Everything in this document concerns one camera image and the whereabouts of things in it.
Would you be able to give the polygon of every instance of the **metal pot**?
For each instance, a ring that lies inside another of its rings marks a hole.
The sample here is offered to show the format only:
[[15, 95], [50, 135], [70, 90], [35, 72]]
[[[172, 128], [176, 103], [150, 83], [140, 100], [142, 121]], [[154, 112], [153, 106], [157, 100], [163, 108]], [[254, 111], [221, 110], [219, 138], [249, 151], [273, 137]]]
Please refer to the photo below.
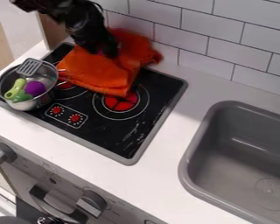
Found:
[[0, 96], [3, 99], [4, 94], [13, 87], [15, 81], [18, 78], [24, 78], [27, 80], [27, 82], [40, 81], [45, 85], [46, 92], [37, 97], [34, 97], [29, 101], [13, 103], [11, 100], [5, 99], [9, 106], [16, 110], [28, 111], [39, 109], [50, 103], [54, 99], [53, 88], [58, 81], [58, 71], [54, 65], [43, 61], [43, 65], [39, 68], [39, 70], [30, 77], [26, 77], [22, 74], [17, 73], [17, 68], [18, 66], [14, 66], [13, 68], [3, 73], [0, 77]]

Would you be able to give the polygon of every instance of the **toy stove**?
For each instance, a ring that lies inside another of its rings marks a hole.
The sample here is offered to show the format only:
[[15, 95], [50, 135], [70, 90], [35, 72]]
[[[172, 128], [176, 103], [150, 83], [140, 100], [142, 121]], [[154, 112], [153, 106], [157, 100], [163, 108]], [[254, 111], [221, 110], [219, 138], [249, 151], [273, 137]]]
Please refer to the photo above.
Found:
[[[56, 65], [72, 49], [62, 44], [44, 60]], [[142, 69], [126, 98], [61, 82], [54, 90], [55, 100], [43, 108], [19, 112], [1, 98], [0, 106], [124, 165], [133, 165], [185, 90], [183, 80]]]

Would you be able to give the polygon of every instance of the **sink basin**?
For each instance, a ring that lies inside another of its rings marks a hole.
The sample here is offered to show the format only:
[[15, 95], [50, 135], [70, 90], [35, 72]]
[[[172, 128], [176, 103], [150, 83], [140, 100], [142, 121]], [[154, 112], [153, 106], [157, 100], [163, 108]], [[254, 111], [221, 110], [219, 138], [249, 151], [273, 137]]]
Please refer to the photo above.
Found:
[[236, 101], [212, 106], [178, 175], [202, 200], [253, 223], [280, 224], [280, 115]]

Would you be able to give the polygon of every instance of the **oven handle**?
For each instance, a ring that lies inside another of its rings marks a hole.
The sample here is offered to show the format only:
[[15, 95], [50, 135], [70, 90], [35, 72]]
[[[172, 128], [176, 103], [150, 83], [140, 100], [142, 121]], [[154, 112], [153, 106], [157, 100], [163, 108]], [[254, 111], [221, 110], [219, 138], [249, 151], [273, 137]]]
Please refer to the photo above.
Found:
[[86, 223], [88, 220], [88, 217], [78, 209], [75, 209], [72, 213], [64, 213], [45, 202], [45, 196], [48, 192], [40, 188], [38, 185], [35, 185], [29, 191], [29, 194], [41, 210], [54, 218], [73, 224]]

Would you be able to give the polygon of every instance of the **orange cloth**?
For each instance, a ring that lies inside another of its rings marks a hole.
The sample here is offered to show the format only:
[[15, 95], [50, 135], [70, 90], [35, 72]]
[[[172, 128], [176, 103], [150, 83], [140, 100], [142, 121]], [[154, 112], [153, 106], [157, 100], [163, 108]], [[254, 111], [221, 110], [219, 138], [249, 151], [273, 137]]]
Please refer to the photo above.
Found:
[[91, 54], [76, 45], [58, 64], [58, 70], [65, 70], [59, 78], [96, 92], [125, 97], [140, 67], [163, 58], [151, 48], [148, 38], [123, 29], [110, 31], [121, 43], [117, 58]]

